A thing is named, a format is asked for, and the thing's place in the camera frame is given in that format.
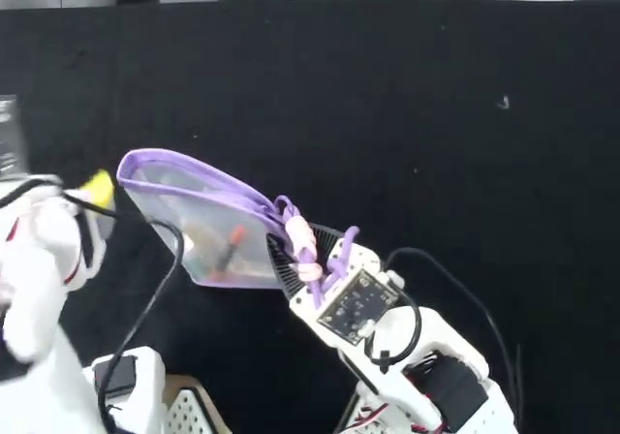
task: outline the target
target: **yellow object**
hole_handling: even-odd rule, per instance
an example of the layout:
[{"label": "yellow object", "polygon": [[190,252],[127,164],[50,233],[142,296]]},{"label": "yellow object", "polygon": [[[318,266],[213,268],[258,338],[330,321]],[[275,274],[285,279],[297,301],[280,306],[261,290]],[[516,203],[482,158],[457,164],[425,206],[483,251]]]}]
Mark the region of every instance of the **yellow object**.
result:
[{"label": "yellow object", "polygon": [[90,202],[100,208],[108,208],[114,199],[114,184],[106,170],[100,170],[80,187],[80,190],[88,192]]}]

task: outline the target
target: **black cable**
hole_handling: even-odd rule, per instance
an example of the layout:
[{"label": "black cable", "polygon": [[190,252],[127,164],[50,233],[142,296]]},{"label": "black cable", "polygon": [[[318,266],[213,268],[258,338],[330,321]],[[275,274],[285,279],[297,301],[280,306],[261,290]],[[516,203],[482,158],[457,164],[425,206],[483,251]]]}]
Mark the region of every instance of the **black cable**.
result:
[{"label": "black cable", "polygon": [[385,270],[390,269],[392,264],[394,263],[394,260],[399,255],[403,255],[403,254],[411,255],[413,257],[418,257],[431,263],[447,279],[449,279],[452,282],[452,284],[456,286],[457,289],[459,289],[462,293],[464,293],[482,311],[482,313],[486,317],[486,320],[488,321],[493,331],[495,340],[497,341],[497,344],[502,353],[502,360],[504,362],[507,379],[508,379],[508,388],[509,388],[509,394],[511,397],[511,406],[512,406],[512,409],[514,410],[515,418],[517,419],[517,422],[519,422],[518,421],[520,417],[519,396],[518,396],[518,391],[517,391],[516,384],[515,384],[514,371],[512,368],[511,359],[508,354],[506,343],[504,342],[504,337],[502,336],[502,333],[500,332],[499,327],[497,327],[497,325],[495,324],[495,321],[493,320],[493,317],[491,316],[489,311],[486,309],[484,304],[480,301],[480,299],[477,296],[475,296],[472,292],[470,292],[470,290],[467,289],[467,287],[465,287],[465,285],[461,281],[456,279],[456,277],[454,277],[452,273],[450,273],[443,265],[441,265],[437,260],[435,260],[433,256],[431,256],[429,253],[425,252],[424,250],[421,250],[419,248],[414,248],[414,247],[397,248],[396,250],[394,250],[387,256],[384,269]]},{"label": "black cable", "polygon": [[399,363],[411,354],[411,352],[416,348],[416,345],[419,342],[419,337],[422,333],[422,315],[419,312],[418,304],[410,296],[405,294],[398,286],[394,286],[394,288],[397,290],[398,294],[405,301],[405,303],[414,310],[414,314],[416,315],[416,328],[414,329],[407,347],[405,347],[405,349],[397,356],[389,356],[389,353],[386,351],[381,351],[378,358],[374,358],[372,356],[373,343],[375,340],[374,332],[364,341],[364,354],[368,357],[368,359],[370,359],[370,361],[372,361],[373,364],[378,365],[383,373],[388,372],[388,368],[390,366]]},{"label": "black cable", "polygon": [[142,324],[144,323],[144,320],[146,319],[151,309],[153,308],[153,305],[155,304],[159,296],[162,294],[164,287],[168,284],[170,278],[174,275],[174,273],[176,273],[176,271],[181,267],[181,261],[183,259],[183,251],[185,249],[185,242],[183,240],[183,232],[181,232],[181,230],[177,226],[171,223],[168,223],[167,221],[143,218],[141,216],[128,214],[128,213],[119,213],[117,211],[112,211],[111,209],[101,208],[100,206],[97,206],[96,204],[92,204],[87,201],[77,199],[76,197],[72,197],[71,195],[66,194],[66,193],[63,194],[63,197],[69,202],[76,204],[77,206],[80,206],[84,209],[88,209],[89,211],[93,211],[98,214],[102,214],[104,216],[109,216],[110,218],[114,218],[114,219],[122,220],[122,221],[138,222],[141,224],[146,223],[146,224],[150,224],[151,226],[159,226],[159,227],[168,229],[172,233],[172,235],[174,235],[176,239],[176,249],[174,252],[174,261],[172,262],[172,266],[170,267],[170,269],[168,270],[164,278],[160,281],[159,285],[157,286],[157,289],[155,289],[155,292],[153,293],[151,298],[148,300],[148,303],[146,304],[144,309],[141,311],[139,316],[136,318],[136,320],[134,321],[134,324],[127,332],[127,335],[123,339],[122,343],[120,344],[120,346],[118,347],[118,349],[116,350],[112,358],[110,359],[108,363],[108,368],[106,369],[106,372],[104,373],[104,376],[102,377],[102,380],[99,383],[99,391],[97,393],[97,406],[99,407],[99,413],[101,415],[104,428],[109,434],[113,434],[118,431],[114,424],[114,420],[109,415],[108,410],[106,408],[106,391],[108,389],[109,381],[112,377],[112,373],[114,372],[114,369],[118,365],[118,362],[122,358],[123,353],[127,349],[127,346],[129,345],[131,340],[134,338],[138,330],[140,330],[140,327],[142,326]]},{"label": "black cable", "polygon": [[523,360],[522,360],[522,352],[521,346],[516,346],[516,391],[518,395],[518,408],[516,415],[516,423],[519,429],[524,430],[523,420],[525,419],[525,392],[523,389]]},{"label": "black cable", "polygon": [[0,208],[4,208],[9,204],[15,202],[19,197],[25,195],[27,192],[30,192],[32,189],[37,187],[41,187],[44,185],[58,185],[57,183],[48,180],[48,179],[24,179],[20,178],[2,178],[0,182],[6,181],[19,181],[23,180],[23,183],[18,185],[12,192],[9,192],[7,195],[0,199]]}]

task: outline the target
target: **circuit board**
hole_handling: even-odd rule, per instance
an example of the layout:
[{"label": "circuit board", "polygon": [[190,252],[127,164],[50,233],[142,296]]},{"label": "circuit board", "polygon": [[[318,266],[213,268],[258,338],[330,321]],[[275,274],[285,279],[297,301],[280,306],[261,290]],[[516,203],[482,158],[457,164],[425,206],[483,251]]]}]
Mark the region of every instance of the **circuit board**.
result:
[{"label": "circuit board", "polygon": [[318,321],[350,344],[357,345],[364,338],[360,330],[369,321],[377,323],[397,300],[397,292],[362,270]]}]

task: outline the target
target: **black table surface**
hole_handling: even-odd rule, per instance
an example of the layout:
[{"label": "black table surface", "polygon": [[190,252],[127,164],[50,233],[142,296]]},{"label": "black table surface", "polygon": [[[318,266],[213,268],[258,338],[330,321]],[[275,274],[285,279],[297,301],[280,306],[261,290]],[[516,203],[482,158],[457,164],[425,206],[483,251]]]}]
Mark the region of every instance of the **black table surface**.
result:
[{"label": "black table surface", "polygon": [[[0,13],[0,93],[33,171],[79,184],[172,148],[344,229],[435,254],[523,349],[526,432],[613,431],[620,3],[264,2]],[[118,204],[133,209],[119,193]],[[112,352],[171,255],[119,224],[62,323]],[[503,373],[484,319],[398,269]],[[329,432],[355,380],[278,292],[184,274],[135,345],[198,377],[235,432]]]}]

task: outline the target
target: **purple zipper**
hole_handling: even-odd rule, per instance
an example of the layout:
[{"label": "purple zipper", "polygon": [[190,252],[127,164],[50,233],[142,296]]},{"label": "purple zipper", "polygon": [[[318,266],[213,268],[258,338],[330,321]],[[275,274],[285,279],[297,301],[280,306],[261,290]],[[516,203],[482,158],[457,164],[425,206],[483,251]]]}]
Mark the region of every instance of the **purple zipper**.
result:
[{"label": "purple zipper", "polygon": [[[168,165],[189,172],[198,179],[208,180],[215,192],[197,192],[132,178],[136,171],[150,163]],[[139,193],[205,200],[238,209],[259,218],[271,233],[280,238],[287,238],[282,224],[282,216],[267,197],[231,175],[190,156],[156,148],[132,150],[121,160],[116,172],[116,179],[125,189]]]}]

